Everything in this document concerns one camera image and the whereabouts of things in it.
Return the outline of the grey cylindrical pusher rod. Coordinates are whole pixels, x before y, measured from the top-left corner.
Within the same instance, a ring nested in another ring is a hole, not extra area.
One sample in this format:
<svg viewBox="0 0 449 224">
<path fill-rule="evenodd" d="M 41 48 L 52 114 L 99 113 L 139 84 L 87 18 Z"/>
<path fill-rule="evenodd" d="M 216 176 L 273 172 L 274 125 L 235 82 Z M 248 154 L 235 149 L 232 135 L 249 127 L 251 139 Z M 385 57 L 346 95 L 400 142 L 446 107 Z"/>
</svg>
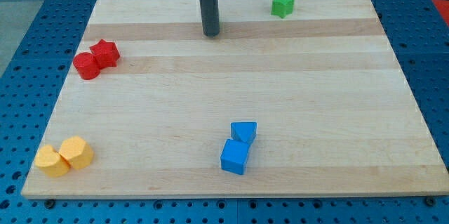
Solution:
<svg viewBox="0 0 449 224">
<path fill-rule="evenodd" d="M 220 33 L 218 0 L 199 0 L 203 33 L 215 37 Z"/>
</svg>

